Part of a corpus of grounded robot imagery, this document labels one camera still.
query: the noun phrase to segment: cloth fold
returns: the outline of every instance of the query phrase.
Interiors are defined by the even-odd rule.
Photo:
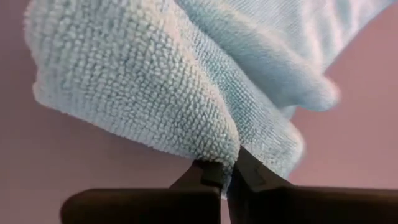
[[[239,146],[287,177],[289,119],[339,91],[323,76],[395,0],[32,0],[35,99],[154,149],[224,164]]]

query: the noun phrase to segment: mauve backdrop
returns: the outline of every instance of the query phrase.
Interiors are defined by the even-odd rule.
[[[189,160],[147,149],[38,105],[22,37],[27,0],[0,1],[0,223],[58,223],[67,196],[91,187],[166,187]],[[372,21],[328,75],[343,92],[325,113],[298,110],[307,142],[290,180],[398,189],[398,3]],[[223,223],[229,223],[223,204]]]

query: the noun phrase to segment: towel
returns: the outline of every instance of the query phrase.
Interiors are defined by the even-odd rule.
[[[240,145],[281,177],[296,106],[339,100],[323,76],[394,0],[32,0],[35,99],[159,151],[220,162]]]

